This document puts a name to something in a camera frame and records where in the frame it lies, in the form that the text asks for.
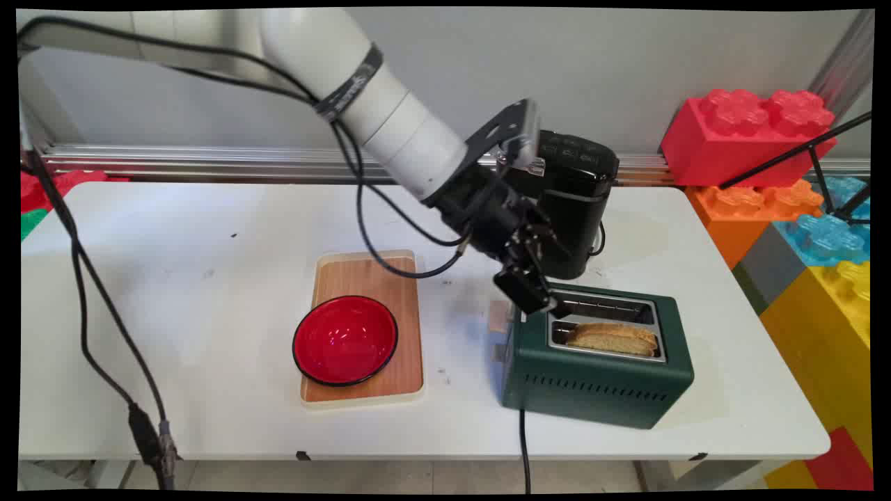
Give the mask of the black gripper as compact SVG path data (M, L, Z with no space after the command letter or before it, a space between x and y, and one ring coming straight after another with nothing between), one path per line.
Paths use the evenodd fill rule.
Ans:
M557 319L569 316L549 279L569 280L573 256L537 203L502 175L484 166L459 168L426 204L468 238L472 248L500 262L494 284L519 310L527 315L549 311Z

